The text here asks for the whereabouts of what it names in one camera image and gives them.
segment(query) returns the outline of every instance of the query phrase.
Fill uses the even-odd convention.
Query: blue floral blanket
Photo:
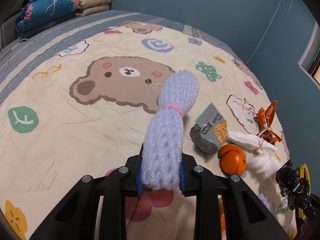
[[[29,38],[63,20],[71,18],[79,0],[36,0],[17,15],[15,29],[19,38]]]

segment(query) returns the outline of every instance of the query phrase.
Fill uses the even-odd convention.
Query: metal screw
[[[193,169],[195,170],[195,172],[198,172],[198,173],[204,171],[204,168],[200,165],[194,166]]]
[[[81,180],[84,183],[88,183],[89,181],[91,181],[91,176],[90,175],[84,175]]]
[[[122,166],[122,167],[119,168],[119,172],[120,172],[120,173],[125,174],[125,173],[127,173],[128,171],[129,171],[129,169],[128,169],[128,167],[126,167],[126,166]]]
[[[234,182],[239,182],[240,181],[240,177],[236,174],[231,175],[231,180],[233,180]]]

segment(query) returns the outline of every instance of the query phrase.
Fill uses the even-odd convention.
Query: orange
[[[237,174],[242,176],[247,168],[247,162],[242,149],[234,144],[226,144],[221,147],[218,152],[218,156],[221,158],[221,169],[229,174]]]

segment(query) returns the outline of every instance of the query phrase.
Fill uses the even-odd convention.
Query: orange candy wrapper
[[[220,212],[221,232],[224,232],[226,231],[226,219],[224,217],[224,208],[223,208],[223,202],[221,197],[218,197],[218,203],[219,203],[219,212]]]
[[[257,119],[260,130],[257,136],[273,145],[276,142],[281,142],[281,138],[278,135],[276,135],[271,129],[271,124],[276,114],[277,104],[278,101],[274,101],[273,103],[271,103],[271,105],[267,108],[266,111],[262,107],[257,113]]]

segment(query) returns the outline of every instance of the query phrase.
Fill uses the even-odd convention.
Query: blue gripper pad
[[[179,189],[181,190],[182,195],[184,195],[186,192],[186,177],[184,174],[182,163],[180,163],[179,175],[180,175]]]
[[[143,189],[143,184],[141,182],[141,165],[140,165],[140,168],[139,168],[138,174],[137,174],[137,194],[138,194],[138,196],[141,195],[142,189]]]

